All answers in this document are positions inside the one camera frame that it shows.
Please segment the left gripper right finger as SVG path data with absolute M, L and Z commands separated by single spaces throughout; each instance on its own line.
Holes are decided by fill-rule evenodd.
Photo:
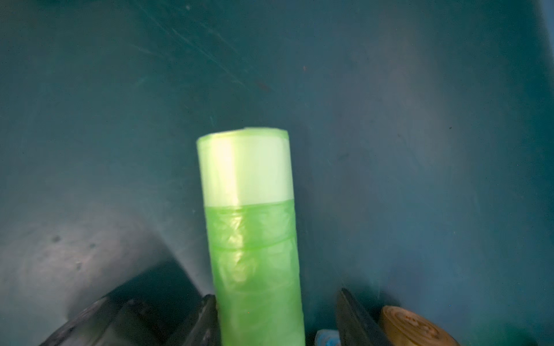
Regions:
M 342 345 L 383 345 L 378 324 L 346 288 L 337 296 L 336 322 Z

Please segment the dark teal storage box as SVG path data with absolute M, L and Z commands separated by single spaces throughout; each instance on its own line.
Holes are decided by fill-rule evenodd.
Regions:
M 211 292 L 196 141 L 289 133 L 307 337 L 339 288 L 553 344 L 552 1 L 3 1 L 1 344 Z

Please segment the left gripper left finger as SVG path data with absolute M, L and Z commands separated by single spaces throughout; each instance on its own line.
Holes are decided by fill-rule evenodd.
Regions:
M 221 332 L 216 297 L 208 294 L 169 337 L 166 346 L 219 346 Z

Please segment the green trash bag roll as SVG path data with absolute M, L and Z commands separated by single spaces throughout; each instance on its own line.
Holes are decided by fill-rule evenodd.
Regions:
M 212 133 L 197 150 L 222 344 L 303 345 L 289 134 Z

